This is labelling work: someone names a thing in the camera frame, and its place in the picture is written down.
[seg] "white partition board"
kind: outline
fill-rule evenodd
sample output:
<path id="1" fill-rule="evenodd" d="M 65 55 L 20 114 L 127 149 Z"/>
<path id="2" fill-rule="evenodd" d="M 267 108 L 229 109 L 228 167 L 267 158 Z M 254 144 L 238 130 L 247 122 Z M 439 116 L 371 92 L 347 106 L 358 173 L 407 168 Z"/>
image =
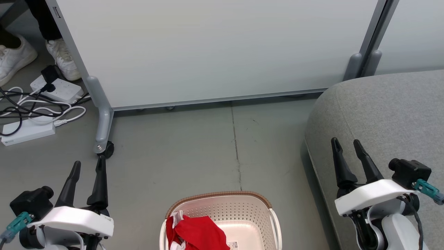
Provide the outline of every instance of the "white partition board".
<path id="1" fill-rule="evenodd" d="M 376 75 L 444 69 L 444 1 L 400 0 L 378 50 Z"/>
<path id="2" fill-rule="evenodd" d="M 327 88 L 377 1 L 57 0 L 113 108 Z"/>

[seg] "brown basket rim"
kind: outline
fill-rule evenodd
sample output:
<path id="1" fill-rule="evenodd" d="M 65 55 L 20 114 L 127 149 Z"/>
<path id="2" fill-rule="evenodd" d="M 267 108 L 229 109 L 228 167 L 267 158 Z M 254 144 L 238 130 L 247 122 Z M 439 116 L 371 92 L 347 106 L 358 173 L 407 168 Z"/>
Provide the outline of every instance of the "brown basket rim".
<path id="1" fill-rule="evenodd" d="M 253 196 L 258 198 L 259 200 L 263 201 L 265 205 L 268 207 L 268 209 L 272 208 L 271 203 L 265 198 L 263 195 L 258 194 L 256 192 L 251 191 L 225 191 L 225 192 L 213 192 L 213 193 L 207 193 L 207 194 L 199 194 L 194 195 L 190 197 L 186 197 L 183 199 L 180 199 L 174 203 L 168 212 L 165 215 L 165 219 L 168 219 L 171 216 L 171 213 L 176 209 L 180 204 L 185 202 L 190 202 L 193 200 L 203 199 L 203 198 L 210 198 L 210 197 L 218 197 L 218 196 L 229 196 L 229 195 L 247 195 L 247 196 Z"/>

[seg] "teal cable connector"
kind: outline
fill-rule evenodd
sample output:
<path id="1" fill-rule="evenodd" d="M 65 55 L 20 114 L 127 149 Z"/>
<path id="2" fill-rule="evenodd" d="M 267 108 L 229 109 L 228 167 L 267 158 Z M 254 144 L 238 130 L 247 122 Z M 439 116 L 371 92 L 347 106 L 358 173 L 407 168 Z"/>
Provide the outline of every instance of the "teal cable connector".
<path id="1" fill-rule="evenodd" d="M 440 193 L 439 189 L 437 189 L 436 187 L 432 186 L 423 179 L 418 179 L 413 184 L 413 188 L 415 190 L 418 190 L 421 193 L 429 196 L 436 204 L 444 204 L 444 194 Z"/>
<path id="2" fill-rule="evenodd" d="M 6 243 L 10 243 L 16 234 L 25 228 L 34 219 L 33 214 L 22 212 L 15 218 L 7 227 L 6 230 L 0 235 L 0 240 L 5 239 Z"/>

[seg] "plastic basket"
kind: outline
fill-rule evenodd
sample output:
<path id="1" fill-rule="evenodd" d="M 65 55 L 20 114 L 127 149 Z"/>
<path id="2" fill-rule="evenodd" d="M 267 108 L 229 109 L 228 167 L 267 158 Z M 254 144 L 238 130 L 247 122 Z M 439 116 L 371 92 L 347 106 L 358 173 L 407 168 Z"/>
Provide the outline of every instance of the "plastic basket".
<path id="1" fill-rule="evenodd" d="M 281 227 L 270 202 L 247 191 L 201 194 L 176 202 L 162 224 L 160 250 L 168 250 L 167 219 L 180 210 L 190 218 L 209 216 L 224 231 L 227 242 L 237 243 L 235 250 L 282 250 Z"/>

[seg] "red and white garment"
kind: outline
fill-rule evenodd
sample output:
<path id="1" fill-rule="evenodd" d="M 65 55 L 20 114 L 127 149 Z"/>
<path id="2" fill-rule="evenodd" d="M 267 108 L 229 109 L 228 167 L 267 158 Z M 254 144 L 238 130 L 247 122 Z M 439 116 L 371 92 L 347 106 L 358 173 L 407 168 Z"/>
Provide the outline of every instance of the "red and white garment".
<path id="1" fill-rule="evenodd" d="M 225 233 L 208 216 L 172 213 L 166 220 L 166 237 L 169 250 L 230 250 Z"/>

